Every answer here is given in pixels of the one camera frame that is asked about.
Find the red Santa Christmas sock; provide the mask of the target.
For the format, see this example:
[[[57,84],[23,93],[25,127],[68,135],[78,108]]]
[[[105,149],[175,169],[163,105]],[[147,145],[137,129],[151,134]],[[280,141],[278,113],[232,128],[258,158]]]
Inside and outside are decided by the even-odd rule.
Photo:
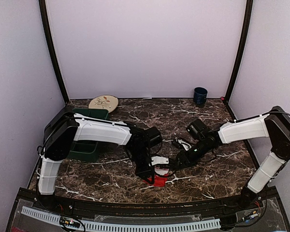
[[[167,178],[155,176],[154,182],[150,183],[152,179],[149,178],[148,180],[143,180],[145,183],[147,183],[149,186],[155,186],[155,187],[165,187]]]

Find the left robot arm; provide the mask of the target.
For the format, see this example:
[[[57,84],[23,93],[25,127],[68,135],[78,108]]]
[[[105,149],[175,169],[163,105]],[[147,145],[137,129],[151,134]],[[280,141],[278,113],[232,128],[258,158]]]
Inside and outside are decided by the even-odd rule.
[[[155,166],[168,164],[165,157],[155,156],[151,148],[162,143],[160,131],[151,127],[141,129],[134,124],[95,119],[63,108],[44,130],[43,145],[38,148],[42,157],[37,190],[39,202],[48,211],[58,207],[53,196],[58,170],[67,158],[73,142],[95,141],[122,145],[136,165],[136,175],[149,184],[155,182]]]

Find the green plastic divider tray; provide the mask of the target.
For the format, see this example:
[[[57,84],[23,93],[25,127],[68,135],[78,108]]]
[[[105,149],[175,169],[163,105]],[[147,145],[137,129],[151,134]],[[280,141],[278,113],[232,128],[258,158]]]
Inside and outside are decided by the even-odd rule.
[[[74,113],[88,116],[96,119],[106,120],[108,118],[108,110],[106,109],[85,109],[74,108]],[[100,144],[95,141],[76,141],[73,142],[68,159],[80,160],[84,162],[95,162],[99,157]]]

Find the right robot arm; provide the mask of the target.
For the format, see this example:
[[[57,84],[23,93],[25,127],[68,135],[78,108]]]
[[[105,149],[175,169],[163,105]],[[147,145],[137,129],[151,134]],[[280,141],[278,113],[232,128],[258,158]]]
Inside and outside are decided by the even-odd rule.
[[[290,114],[279,106],[264,114],[227,122],[216,128],[210,128],[196,119],[188,125],[187,131],[197,143],[177,154],[177,170],[194,166],[207,152],[221,145],[261,137],[270,139],[272,148],[269,155],[248,181],[248,191],[237,198],[237,206],[242,210],[255,203],[255,194],[290,160]]]

